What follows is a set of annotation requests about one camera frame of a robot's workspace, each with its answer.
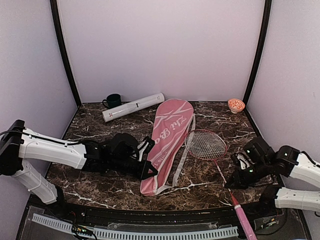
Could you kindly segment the red racket pink grip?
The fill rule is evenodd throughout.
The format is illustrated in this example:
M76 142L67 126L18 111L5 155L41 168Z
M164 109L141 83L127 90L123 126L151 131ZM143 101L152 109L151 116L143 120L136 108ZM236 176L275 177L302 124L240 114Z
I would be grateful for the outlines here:
M227 152L227 145L224 140L216 133L206 129L196 129L190 131L184 140L187 151L197 159L205 161L214 161L216 168L222 177L223 183L227 181L220 169L217 159L225 156ZM238 200L234 197L231 190L228 190L231 196L232 204L248 240L256 240L257 236Z

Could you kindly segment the pink racket bag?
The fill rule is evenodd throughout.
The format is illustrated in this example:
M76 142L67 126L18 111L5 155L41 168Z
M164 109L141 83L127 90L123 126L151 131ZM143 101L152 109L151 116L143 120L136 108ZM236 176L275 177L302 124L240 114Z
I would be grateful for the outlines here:
M177 186L188 151L184 150L172 184L167 185L175 157L189 131L196 127L194 108L190 102L182 99L169 99L161 103L155 114L151 139L155 145L147 160L158 171L158 174L141 181L140 193L144 196L156 196L161 192Z

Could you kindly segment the white shuttlecock tube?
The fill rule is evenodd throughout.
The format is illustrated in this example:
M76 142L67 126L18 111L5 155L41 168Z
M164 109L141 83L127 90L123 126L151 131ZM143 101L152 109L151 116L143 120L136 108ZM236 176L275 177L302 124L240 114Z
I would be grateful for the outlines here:
M165 101L164 95L160 92L147 97L131 101L102 112L102 117L105 122L109 122L131 113L143 110L145 108L160 104Z

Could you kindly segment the orange patterned tube lid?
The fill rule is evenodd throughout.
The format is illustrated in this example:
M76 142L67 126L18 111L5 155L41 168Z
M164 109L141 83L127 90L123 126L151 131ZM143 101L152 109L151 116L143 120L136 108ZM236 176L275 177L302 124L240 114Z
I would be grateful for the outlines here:
M242 112L245 109L246 105L240 99L231 98L228 100L228 107L233 114L237 114L239 112Z

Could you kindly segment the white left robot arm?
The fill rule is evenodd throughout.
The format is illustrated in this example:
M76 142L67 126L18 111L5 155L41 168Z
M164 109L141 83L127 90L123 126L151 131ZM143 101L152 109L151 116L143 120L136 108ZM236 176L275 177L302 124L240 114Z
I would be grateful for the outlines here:
M135 176L140 180L154 177L158 170L144 160L155 142L146 136L138 142L128 133L117 133L105 142L67 141L39 134L16 120L0 134L0 173L18 180L60 218L67 218L70 206L63 191L50 183L31 165L30 159L57 163L91 173L108 170Z

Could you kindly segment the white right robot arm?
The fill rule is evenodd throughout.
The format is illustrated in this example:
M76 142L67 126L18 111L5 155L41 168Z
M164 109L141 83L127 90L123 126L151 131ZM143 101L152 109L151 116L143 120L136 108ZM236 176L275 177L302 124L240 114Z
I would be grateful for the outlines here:
M283 145L278 151L261 137L249 141L243 148L246 160L252 164L236 167L224 185L229 189L245 190L267 176L298 179L315 187L320 186L320 164L305 151ZM312 212L320 210L318 191L294 190L280 185L268 185L255 205L255 213L266 217L274 209L298 209Z

